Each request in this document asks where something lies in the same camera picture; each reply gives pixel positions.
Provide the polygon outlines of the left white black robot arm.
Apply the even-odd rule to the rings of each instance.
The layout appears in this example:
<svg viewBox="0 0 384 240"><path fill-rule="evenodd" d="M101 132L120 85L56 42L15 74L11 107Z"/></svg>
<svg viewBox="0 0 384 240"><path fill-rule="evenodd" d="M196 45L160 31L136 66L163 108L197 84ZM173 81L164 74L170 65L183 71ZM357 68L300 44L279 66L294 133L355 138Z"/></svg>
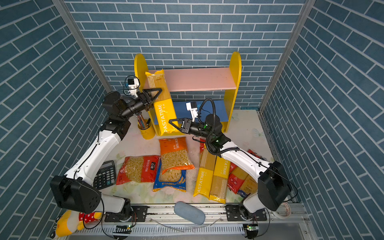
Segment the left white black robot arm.
<svg viewBox="0 0 384 240"><path fill-rule="evenodd" d="M93 186L94 178L110 152L127 134L131 125L129 119L153 108L161 93L162 89L155 88L142 90L134 99L121 96L117 91L104 97L102 106L109 117L100 126L97 138L72 168L50 182L59 208L85 214L114 213L122 222L131 219L130 200L101 193Z"/></svg>

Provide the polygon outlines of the yellow spaghetti bag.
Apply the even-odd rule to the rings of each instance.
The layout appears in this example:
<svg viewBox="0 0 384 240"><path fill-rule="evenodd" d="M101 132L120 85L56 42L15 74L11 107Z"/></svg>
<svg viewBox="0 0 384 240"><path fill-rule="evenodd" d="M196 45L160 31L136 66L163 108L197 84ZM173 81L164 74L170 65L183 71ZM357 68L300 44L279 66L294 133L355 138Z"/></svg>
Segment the yellow spaghetti bag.
<svg viewBox="0 0 384 240"><path fill-rule="evenodd" d="M217 157L213 172L209 199L221 204L226 203L226 192L231 162Z"/></svg>
<svg viewBox="0 0 384 240"><path fill-rule="evenodd" d="M162 92L156 98L154 109L159 126L159 135L170 134L177 129L169 123L169 120L176 119L174 104L170 91L167 86L165 71L160 70L155 73L145 72L150 89L161 89Z"/></svg>
<svg viewBox="0 0 384 240"><path fill-rule="evenodd" d="M215 164L216 156L212 155L206 147L202 148L199 172L194 190L194 197L197 195L202 195L206 198L209 198Z"/></svg>

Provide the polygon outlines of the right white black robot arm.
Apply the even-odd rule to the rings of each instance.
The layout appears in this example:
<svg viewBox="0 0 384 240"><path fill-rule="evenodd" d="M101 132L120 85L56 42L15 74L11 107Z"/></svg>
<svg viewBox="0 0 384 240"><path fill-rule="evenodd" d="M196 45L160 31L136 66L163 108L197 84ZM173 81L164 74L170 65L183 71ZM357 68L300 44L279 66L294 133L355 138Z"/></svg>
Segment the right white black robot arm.
<svg viewBox="0 0 384 240"><path fill-rule="evenodd" d="M276 211L294 190L284 167L270 163L238 147L223 132L212 99L205 99L198 110L198 120L178 118L169 120L179 132L205 139L210 154L234 163L258 183L258 191L248 195L239 204L242 217L250 220L259 210Z"/></svg>

